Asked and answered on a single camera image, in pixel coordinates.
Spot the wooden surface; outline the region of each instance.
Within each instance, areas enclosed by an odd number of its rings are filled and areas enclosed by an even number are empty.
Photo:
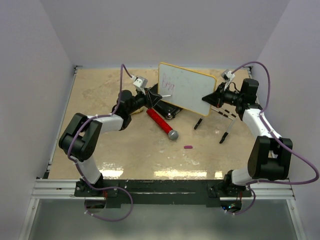
[[[224,69],[197,71],[215,76],[218,86]],[[147,87],[158,81],[157,69],[129,69],[129,72],[148,79]],[[123,75],[123,89],[134,93],[131,79]],[[248,78],[246,70],[236,73],[234,82],[238,89],[245,78]],[[75,113],[109,113],[116,104],[119,81],[119,69],[78,70],[61,131]],[[235,113],[235,107],[226,104],[223,107]],[[231,120],[212,110],[194,130],[199,118],[198,114],[183,110],[167,121],[179,133],[177,141],[170,141],[145,110],[134,114],[127,129],[100,135],[94,152],[97,167],[106,179],[221,179],[227,171],[246,166],[255,141],[249,128],[238,119],[224,143],[219,144]],[[185,145],[192,145],[193,149],[184,149]],[[49,178],[79,177],[73,163],[56,147]]]

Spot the purple cable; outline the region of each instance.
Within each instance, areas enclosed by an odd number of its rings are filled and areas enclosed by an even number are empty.
[[[250,189],[250,191],[253,193],[253,201],[252,203],[246,208],[244,209],[243,211],[240,211],[240,212],[237,212],[237,213],[234,213],[235,215],[237,214],[242,214],[246,211],[248,211],[254,204],[255,200],[256,200],[256,194],[255,192],[250,188],[250,184],[255,184],[255,183],[271,183],[271,184],[283,184],[283,185],[303,185],[303,184],[310,184],[310,183],[313,183],[315,181],[317,181],[319,179],[319,170],[316,168],[316,166],[310,162],[308,159],[306,159],[305,157],[303,157],[302,155],[300,155],[299,153],[293,151],[292,149],[288,148],[286,145],[284,145],[277,137],[276,135],[273,133],[272,129],[268,126],[268,124],[266,123],[266,121],[264,120],[263,116],[262,116],[262,113],[267,110],[268,108],[268,105],[269,105],[269,98],[270,98],[270,88],[271,88],[271,81],[270,81],[270,75],[269,75],[269,71],[268,69],[266,68],[266,66],[264,64],[262,64],[261,62],[259,61],[249,61],[245,64],[242,64],[241,66],[239,66],[238,68],[236,68],[234,71],[232,71],[231,73],[234,74],[236,71],[238,71],[239,69],[243,68],[244,66],[248,65],[248,64],[259,64],[261,65],[265,72],[266,72],[266,75],[267,75],[267,79],[268,79],[268,94],[267,94],[267,97],[266,97],[266,103],[265,103],[265,107],[261,110],[260,112],[260,115],[259,115],[259,118],[260,120],[262,121],[263,125],[266,127],[266,129],[268,129],[268,131],[270,132],[270,135],[274,138],[274,140],[281,146],[283,147],[285,150],[287,150],[289,153],[295,155],[296,157],[298,157],[299,159],[301,159],[302,161],[304,161],[306,164],[308,164],[315,172],[315,177],[310,179],[310,180],[306,180],[306,181],[297,181],[297,182],[283,182],[283,181],[270,181],[270,180],[253,180],[253,181],[250,181],[250,182],[247,182],[246,185],[247,187]]]
[[[120,92],[119,92],[119,96],[118,98],[121,99],[121,96],[122,96],[122,81],[123,81],[123,69],[126,71],[126,73],[128,74],[128,76],[131,78],[132,76],[130,75],[130,73],[128,72],[126,66],[124,64],[121,64],[121,68],[120,68]],[[81,171],[78,163],[76,160],[74,160],[72,157],[71,157],[71,150],[75,144],[75,141],[76,139],[78,138],[79,134],[82,132],[82,130],[85,128],[85,126],[90,123],[91,121],[93,121],[94,119],[98,119],[98,118],[105,118],[105,117],[111,117],[118,109],[119,107],[119,104],[120,104],[120,101],[117,102],[113,112],[111,114],[103,114],[103,115],[98,115],[98,116],[93,116],[91,118],[89,118],[88,120],[86,120],[82,126],[79,128],[79,130],[76,132],[74,138],[72,139],[71,141],[71,144],[69,146],[69,149],[68,149],[68,152],[67,152],[67,157],[68,159],[70,159],[71,161],[73,161],[75,163],[75,166],[76,166],[76,169],[78,170],[78,172],[80,173],[82,179],[85,181],[85,183],[93,190],[96,190],[96,191],[104,191],[104,190],[109,190],[109,189],[119,189],[119,190],[122,190],[124,191],[130,198],[130,201],[131,201],[131,205],[130,205],[130,210],[128,211],[128,213],[126,215],[124,215],[123,217],[120,217],[120,218],[115,218],[115,219],[110,219],[110,218],[106,218],[106,217],[102,217],[102,216],[98,216],[96,214],[93,214],[91,212],[89,212],[87,210],[87,206],[85,205],[85,209],[86,211],[93,217],[97,218],[97,219],[101,219],[101,220],[104,220],[104,221],[108,221],[108,222],[117,222],[117,221],[121,221],[123,219],[125,219],[126,217],[128,217],[130,215],[130,213],[132,212],[133,210],[133,207],[134,207],[134,201],[132,199],[132,196],[130,195],[130,193],[125,190],[124,188],[122,187],[118,187],[118,186],[108,186],[108,187],[103,187],[103,188],[96,188],[94,186],[91,185],[91,183],[87,180],[87,178],[84,176],[84,173]]]

